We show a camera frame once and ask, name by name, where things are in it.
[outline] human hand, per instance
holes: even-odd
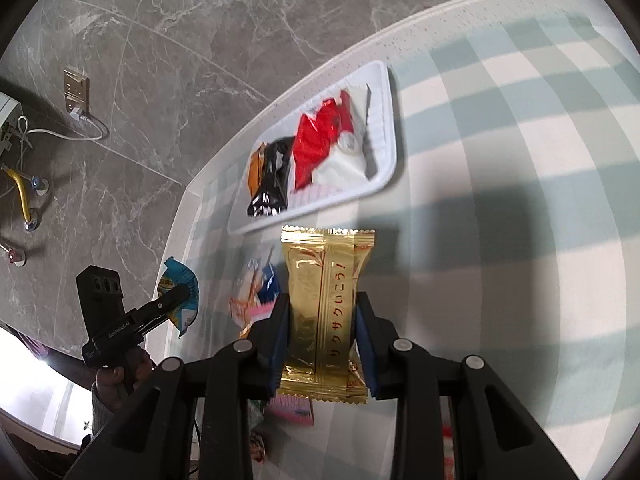
[[[129,366],[136,377],[134,389],[140,386],[151,375],[153,364],[151,357],[142,348],[136,346],[126,354]],[[124,368],[100,368],[95,375],[96,394],[111,412],[119,410],[125,399],[120,396],[120,388],[124,381]]]

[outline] electrical outlet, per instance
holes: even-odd
[[[71,112],[75,107],[80,107],[84,113],[88,113],[89,78],[71,68],[65,68],[63,79],[66,111]]]

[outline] white appliance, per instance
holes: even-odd
[[[18,117],[22,115],[22,105],[15,99],[0,92],[0,158],[11,148],[9,139],[12,128],[18,129]]]

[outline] white tray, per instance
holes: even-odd
[[[268,225],[289,221],[297,216],[370,195],[385,187],[396,169],[396,131],[389,74],[386,64],[382,61],[372,61],[360,67],[279,120],[255,141],[252,153],[262,142],[268,143],[281,137],[295,135],[303,112],[315,111],[324,99],[336,95],[342,88],[363,84],[367,84],[370,91],[367,131],[364,137],[364,155],[367,160],[369,181],[363,186],[348,190],[310,184],[298,192],[289,191],[289,207],[286,211],[278,215],[254,218],[246,213],[251,201],[246,184],[250,164],[250,157],[248,157],[226,228],[230,235],[244,234]]]

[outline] gold snack wrapper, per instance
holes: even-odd
[[[292,323],[280,393],[367,402],[353,347],[354,301],[375,232],[284,226]]]

